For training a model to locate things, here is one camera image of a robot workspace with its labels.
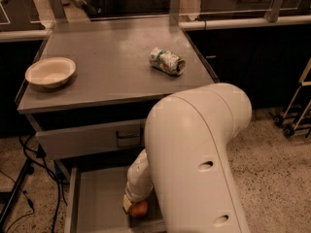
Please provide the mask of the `white gripper with vent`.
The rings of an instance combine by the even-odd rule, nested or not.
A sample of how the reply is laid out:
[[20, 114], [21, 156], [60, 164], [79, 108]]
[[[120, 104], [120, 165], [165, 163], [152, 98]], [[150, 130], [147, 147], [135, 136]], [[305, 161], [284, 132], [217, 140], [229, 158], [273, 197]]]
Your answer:
[[132, 202], [141, 202], [145, 200], [152, 192], [154, 186], [150, 185], [134, 185], [127, 183], [125, 187], [125, 195], [122, 200], [122, 208], [127, 214], [132, 207]]

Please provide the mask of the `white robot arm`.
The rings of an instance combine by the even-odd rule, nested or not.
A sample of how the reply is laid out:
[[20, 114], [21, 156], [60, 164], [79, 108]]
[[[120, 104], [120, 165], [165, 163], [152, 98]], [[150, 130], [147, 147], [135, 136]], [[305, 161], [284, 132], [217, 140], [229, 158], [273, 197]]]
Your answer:
[[229, 83], [161, 99], [145, 123], [145, 149], [127, 171], [124, 211], [145, 215], [154, 192], [167, 233], [251, 233], [226, 152], [251, 117], [250, 99]]

